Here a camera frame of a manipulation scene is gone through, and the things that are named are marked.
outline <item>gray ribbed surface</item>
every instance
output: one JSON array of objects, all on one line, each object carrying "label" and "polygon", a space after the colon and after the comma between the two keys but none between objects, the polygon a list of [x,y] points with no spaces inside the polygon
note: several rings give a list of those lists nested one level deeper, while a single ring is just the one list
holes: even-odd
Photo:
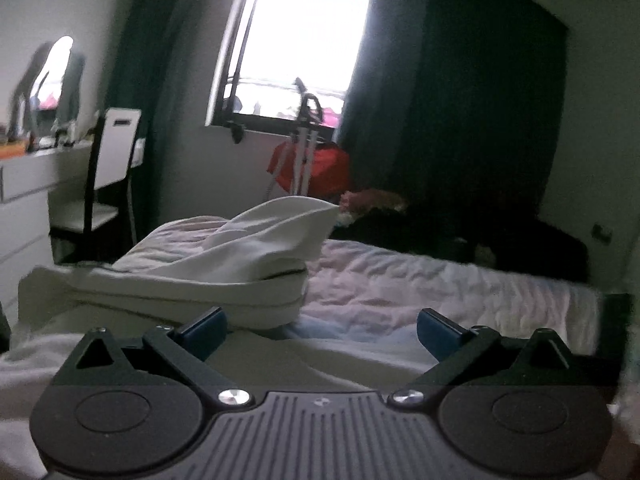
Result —
[{"label": "gray ribbed surface", "polygon": [[375,393],[270,393],[254,410],[220,416],[187,460],[153,478],[469,480],[492,476],[463,465],[426,417],[391,410]]}]

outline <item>red bag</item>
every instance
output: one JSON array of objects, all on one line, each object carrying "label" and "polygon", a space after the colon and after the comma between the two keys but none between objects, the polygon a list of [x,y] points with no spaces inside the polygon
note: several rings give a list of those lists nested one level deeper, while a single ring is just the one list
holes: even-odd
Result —
[{"label": "red bag", "polygon": [[[269,173],[273,174],[276,170],[278,160],[280,160],[280,154],[286,145],[287,142],[283,142],[273,150],[273,155],[267,169]],[[276,178],[276,182],[287,192],[291,189],[291,183],[293,181],[293,165],[296,160],[297,149],[298,145],[295,144],[293,149],[287,153],[282,170]],[[318,144],[311,166],[308,195],[315,198],[329,198],[340,195],[350,188],[350,183],[349,155],[333,142]]]}]

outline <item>white dresser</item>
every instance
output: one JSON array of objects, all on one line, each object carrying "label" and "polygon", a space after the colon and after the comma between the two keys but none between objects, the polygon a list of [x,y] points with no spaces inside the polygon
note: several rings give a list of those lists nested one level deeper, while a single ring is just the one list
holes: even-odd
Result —
[{"label": "white dresser", "polygon": [[53,263],[49,207],[84,189],[90,142],[0,160],[0,303],[17,322],[18,283]]}]

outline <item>mirror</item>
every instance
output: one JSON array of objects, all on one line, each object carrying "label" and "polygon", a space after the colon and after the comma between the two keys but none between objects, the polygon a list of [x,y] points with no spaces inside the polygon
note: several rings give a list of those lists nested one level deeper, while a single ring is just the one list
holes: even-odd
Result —
[{"label": "mirror", "polygon": [[74,40],[63,36],[40,46],[31,58],[12,99],[10,136],[48,136],[78,118],[80,79],[85,58],[73,50]]}]

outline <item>bed sheet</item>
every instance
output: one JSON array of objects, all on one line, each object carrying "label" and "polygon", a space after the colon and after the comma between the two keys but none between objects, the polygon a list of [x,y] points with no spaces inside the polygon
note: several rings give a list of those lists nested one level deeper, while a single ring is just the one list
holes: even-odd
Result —
[{"label": "bed sheet", "polygon": [[[156,229],[114,267],[131,272],[197,254],[225,222],[186,219]],[[487,325],[505,336],[556,330],[572,351],[591,354],[598,334],[600,295],[584,285],[500,272],[428,256],[396,253],[348,240],[327,240],[308,263],[300,318],[260,332],[271,338],[336,338],[394,343],[415,339],[415,320],[431,307],[456,323]]]}]

